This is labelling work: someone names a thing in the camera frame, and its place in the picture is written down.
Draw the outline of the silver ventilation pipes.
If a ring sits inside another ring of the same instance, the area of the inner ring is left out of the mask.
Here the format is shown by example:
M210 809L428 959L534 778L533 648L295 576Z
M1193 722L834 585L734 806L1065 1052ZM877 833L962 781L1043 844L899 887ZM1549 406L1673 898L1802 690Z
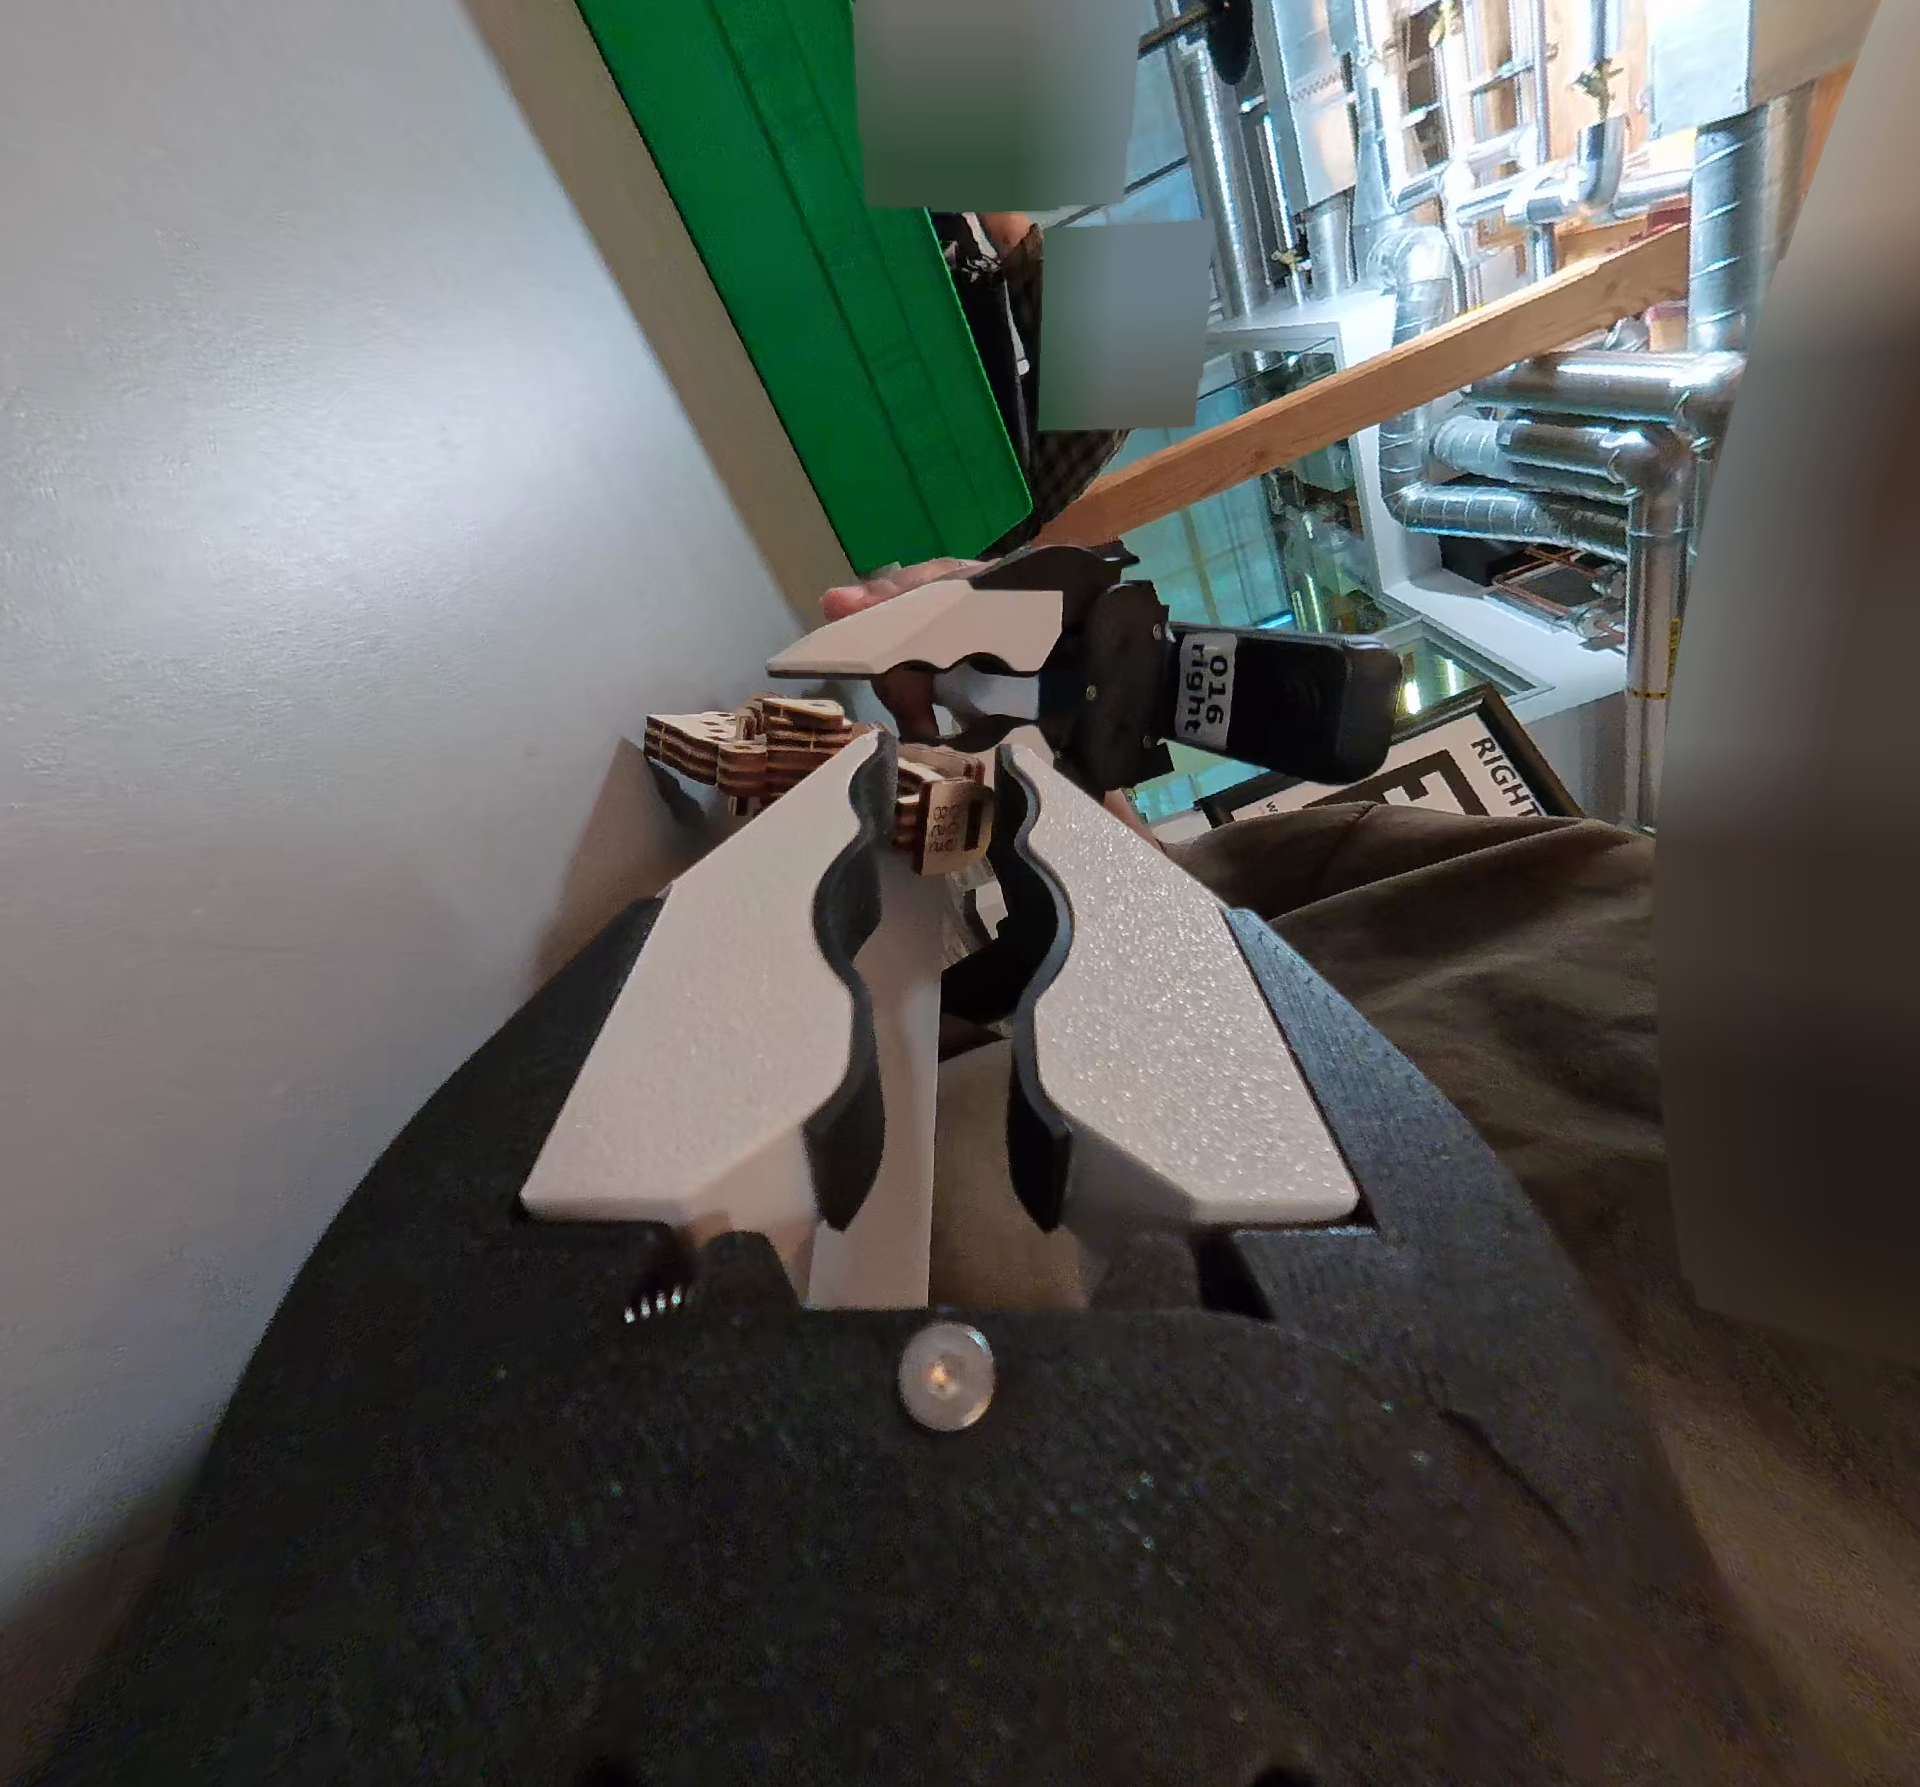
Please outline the silver ventilation pipes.
M1158 23L1195 0L1151 0ZM1138 534L1176 617L1397 639L1405 713L1677 635L1741 360L1877 0L1252 0L1244 82L1165 54L1211 227L1200 424L1665 232L1682 299L1389 418Z

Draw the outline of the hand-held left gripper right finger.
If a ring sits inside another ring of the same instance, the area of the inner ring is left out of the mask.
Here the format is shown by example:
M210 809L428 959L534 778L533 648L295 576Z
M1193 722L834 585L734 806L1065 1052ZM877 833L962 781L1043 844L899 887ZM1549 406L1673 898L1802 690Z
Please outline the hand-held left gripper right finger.
M995 1021L1041 1230L1324 1226L1358 1188L1222 903L1026 743L998 752Z

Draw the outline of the green board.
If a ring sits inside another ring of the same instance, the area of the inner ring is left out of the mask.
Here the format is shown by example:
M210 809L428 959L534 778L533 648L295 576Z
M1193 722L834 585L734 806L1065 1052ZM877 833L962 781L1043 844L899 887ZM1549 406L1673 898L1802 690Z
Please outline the green board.
M574 0L853 571L1030 508L923 209L870 209L851 0Z

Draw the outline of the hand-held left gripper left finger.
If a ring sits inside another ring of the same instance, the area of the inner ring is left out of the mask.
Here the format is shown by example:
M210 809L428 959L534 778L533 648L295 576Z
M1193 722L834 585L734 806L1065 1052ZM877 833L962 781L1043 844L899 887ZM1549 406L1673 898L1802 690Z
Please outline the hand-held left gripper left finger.
M927 1302L939 885L860 733L674 879L522 1186L549 1223L766 1236L804 1302Z

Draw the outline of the wooden beam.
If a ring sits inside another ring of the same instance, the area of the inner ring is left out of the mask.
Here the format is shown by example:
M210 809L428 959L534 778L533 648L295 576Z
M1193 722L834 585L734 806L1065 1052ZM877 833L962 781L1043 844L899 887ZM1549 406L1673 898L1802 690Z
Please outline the wooden beam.
M1037 546L1099 548L1501 369L1564 350L1625 314L1682 299L1684 229L1576 263L1400 346L1107 472Z

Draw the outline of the person's right hand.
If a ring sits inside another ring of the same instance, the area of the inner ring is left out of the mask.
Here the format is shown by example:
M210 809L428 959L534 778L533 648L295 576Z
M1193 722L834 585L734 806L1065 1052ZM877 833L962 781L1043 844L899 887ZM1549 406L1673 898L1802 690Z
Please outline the person's right hand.
M961 560L952 555L932 557L912 567L885 567L851 585L829 588L818 603L821 621L832 624L848 620L885 599L899 599L909 590L948 576L971 578L988 567L985 560Z

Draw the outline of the wooden puzzle model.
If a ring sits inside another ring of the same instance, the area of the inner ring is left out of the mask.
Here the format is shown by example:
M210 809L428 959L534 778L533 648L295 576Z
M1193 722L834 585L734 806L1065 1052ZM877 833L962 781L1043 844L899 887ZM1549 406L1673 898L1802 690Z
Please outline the wooden puzzle model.
M829 698L761 693L733 711L649 715L646 762L723 796L746 819L862 735L888 735L850 719ZM891 844L919 874L955 874L988 857L995 788L984 755L944 743L899 743Z

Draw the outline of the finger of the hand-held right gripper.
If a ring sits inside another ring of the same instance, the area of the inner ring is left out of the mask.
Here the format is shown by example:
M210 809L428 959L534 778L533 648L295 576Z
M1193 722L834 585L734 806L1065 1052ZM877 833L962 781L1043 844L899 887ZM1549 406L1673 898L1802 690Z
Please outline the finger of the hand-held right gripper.
M1065 632L1059 588L990 585L944 574L832 620L770 657L776 680L875 680L912 666L944 674L985 662L998 675L1037 675Z
M1037 727L1043 683L1012 674L887 674L885 708L899 743L984 754L1021 727Z

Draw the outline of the black framed sign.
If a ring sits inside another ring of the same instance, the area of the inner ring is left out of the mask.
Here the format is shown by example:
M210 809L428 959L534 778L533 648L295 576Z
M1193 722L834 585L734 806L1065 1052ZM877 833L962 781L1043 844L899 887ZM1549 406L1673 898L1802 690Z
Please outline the black framed sign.
M1263 771L1204 796L1202 819L1241 819L1322 804L1400 804L1463 818L1579 819L1581 809L1494 688L1443 700L1395 724L1380 766L1352 782Z

